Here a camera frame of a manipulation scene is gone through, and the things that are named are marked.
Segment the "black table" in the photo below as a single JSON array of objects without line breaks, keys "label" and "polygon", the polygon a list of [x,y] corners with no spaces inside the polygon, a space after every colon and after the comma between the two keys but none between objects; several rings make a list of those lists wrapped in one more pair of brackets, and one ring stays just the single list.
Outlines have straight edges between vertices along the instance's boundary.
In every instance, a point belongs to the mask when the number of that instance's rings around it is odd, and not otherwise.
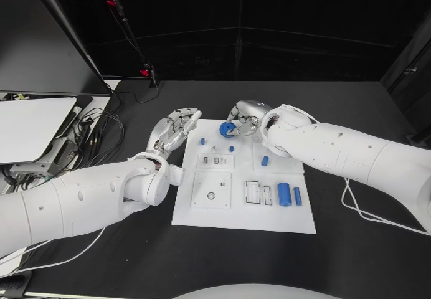
[{"label": "black table", "polygon": [[[121,82],[140,100],[156,90]],[[405,142],[414,133],[378,82],[162,82],[160,97],[126,104],[127,127],[116,161],[146,150],[157,121],[176,108],[198,107],[202,118],[224,119],[238,100],[277,107],[290,103],[322,122]],[[113,122],[103,148],[118,138]],[[185,145],[169,162],[182,165]],[[178,188],[159,207],[111,225],[88,252],[68,264],[38,270],[28,291],[130,298],[172,298],[235,283],[306,288],[340,298],[430,298],[431,238],[365,221],[342,206],[342,178],[306,166],[316,235],[170,225]],[[421,228],[404,206],[382,192],[352,183],[361,208]],[[97,233],[54,241],[29,265],[71,258]]]}]

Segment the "black wall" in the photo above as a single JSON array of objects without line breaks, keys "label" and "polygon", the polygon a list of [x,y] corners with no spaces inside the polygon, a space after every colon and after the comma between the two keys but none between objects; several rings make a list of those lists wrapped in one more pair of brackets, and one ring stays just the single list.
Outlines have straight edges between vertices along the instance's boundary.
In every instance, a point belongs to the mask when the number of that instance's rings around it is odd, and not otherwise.
[{"label": "black wall", "polygon": [[[140,60],[104,0],[58,0],[104,75]],[[162,80],[379,80],[430,1],[121,0]]]}]

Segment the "white cable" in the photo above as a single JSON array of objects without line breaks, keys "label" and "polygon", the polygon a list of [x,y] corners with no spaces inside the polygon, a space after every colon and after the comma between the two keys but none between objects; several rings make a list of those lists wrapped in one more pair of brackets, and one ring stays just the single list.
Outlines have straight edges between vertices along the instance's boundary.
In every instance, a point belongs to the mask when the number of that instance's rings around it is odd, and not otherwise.
[{"label": "white cable", "polygon": [[100,235],[97,236],[97,238],[93,241],[93,243],[88,245],[88,247],[85,248],[85,250],[81,251],[81,253],[77,256],[74,256],[74,258],[71,258],[71,259],[68,259],[68,260],[65,260],[64,262],[59,262],[59,263],[52,263],[49,265],[45,265],[45,266],[38,266],[38,267],[22,269],[19,271],[12,272],[10,274],[6,274],[6,275],[0,276],[0,278],[5,278],[6,276],[10,276],[10,275],[13,275],[16,273],[20,273],[20,272],[25,272],[25,271],[31,271],[31,270],[36,270],[36,269],[42,269],[42,268],[49,268],[49,267],[54,267],[54,266],[59,266],[59,265],[68,263],[69,261],[75,260],[88,251],[88,249],[93,246],[93,244],[98,241],[98,239],[100,239],[101,234],[104,233],[104,231],[105,231],[105,227],[103,228],[103,230],[100,232]]},{"label": "white cable", "polygon": [[41,246],[44,246],[46,243],[49,243],[52,240],[48,240],[46,242],[44,242],[42,244],[39,244],[38,246],[35,246],[33,248],[31,248],[29,250],[26,250],[22,254],[16,255],[15,257],[9,258],[5,262],[0,263],[0,266],[3,264],[6,264],[10,260],[16,259],[18,257],[20,257],[23,254],[26,254],[28,252],[31,252],[32,250],[35,250],[36,248],[39,248]]},{"label": "white cable", "polygon": [[[316,123],[320,123],[317,121],[317,119],[315,119],[315,117],[312,117],[310,114],[307,114],[307,112],[304,112],[300,108],[289,105],[290,108],[296,109],[297,112],[300,112],[302,114],[304,114]],[[424,234],[424,235],[430,235],[431,234],[428,232],[424,232],[423,230],[418,230],[418,229],[413,229],[411,227],[408,226],[404,226],[402,224],[398,224],[395,222],[392,222],[391,220],[387,220],[385,218],[381,218],[379,216],[376,216],[375,214],[366,212],[366,211],[362,211],[359,209],[359,205],[358,205],[358,202],[356,202],[356,198],[355,198],[355,195],[353,195],[353,191],[351,189],[351,179],[345,178],[345,181],[346,181],[346,188],[345,188],[345,191],[343,191],[343,194],[342,194],[342,204],[345,207],[351,208],[352,210],[355,210],[359,214],[359,216],[365,219],[365,220],[369,220],[369,221],[374,221],[374,222],[379,222],[379,223],[385,223],[385,224],[389,224],[389,225],[394,225],[397,227],[401,227],[402,229],[407,229],[410,230],[411,232],[417,232],[420,234]],[[346,203],[345,203],[345,195],[346,195],[346,191],[349,190],[349,193],[351,193],[351,196],[352,196],[352,199],[353,199],[353,203],[355,203],[355,207],[349,206]]]}]

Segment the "blue object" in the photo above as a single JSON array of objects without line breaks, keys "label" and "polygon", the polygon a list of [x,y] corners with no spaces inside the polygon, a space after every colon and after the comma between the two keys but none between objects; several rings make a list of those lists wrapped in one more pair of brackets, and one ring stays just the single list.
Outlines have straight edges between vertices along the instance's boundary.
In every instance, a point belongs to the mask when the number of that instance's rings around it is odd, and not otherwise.
[{"label": "blue object", "polygon": [[267,166],[267,165],[268,165],[268,160],[270,160],[270,158],[268,158],[267,156],[264,156],[263,166]]},{"label": "blue object", "polygon": [[283,207],[291,206],[290,185],[287,183],[278,184],[278,198]]},{"label": "blue object", "polygon": [[237,126],[234,125],[234,123],[222,123],[221,124],[221,134],[224,137],[231,138],[234,137],[232,135],[228,135],[228,131],[234,130],[237,128]]},{"label": "blue object", "polygon": [[297,201],[297,206],[302,206],[303,205],[302,195],[299,193],[299,188],[297,187],[294,188],[294,200]]}]

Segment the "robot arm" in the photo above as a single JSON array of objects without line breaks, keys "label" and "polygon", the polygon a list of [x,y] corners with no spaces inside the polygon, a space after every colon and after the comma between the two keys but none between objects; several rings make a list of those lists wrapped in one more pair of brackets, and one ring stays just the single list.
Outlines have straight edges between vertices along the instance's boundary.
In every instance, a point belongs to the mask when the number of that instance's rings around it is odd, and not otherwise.
[{"label": "robot arm", "polygon": [[[250,110],[258,103],[241,103],[238,113],[250,118],[253,115],[247,114],[244,106],[250,106]],[[257,117],[263,144],[268,149],[277,155],[293,157],[313,168],[388,193],[431,232],[431,151],[342,126],[312,123],[312,116],[290,105],[277,109],[265,106],[265,109]],[[235,134],[232,129],[222,131],[222,127],[221,133]]]},{"label": "robot arm", "polygon": [[0,257],[42,241],[88,234],[157,206],[183,169],[166,158],[196,127],[198,109],[159,122],[147,152],[127,162],[80,169],[28,191],[0,196]]}]

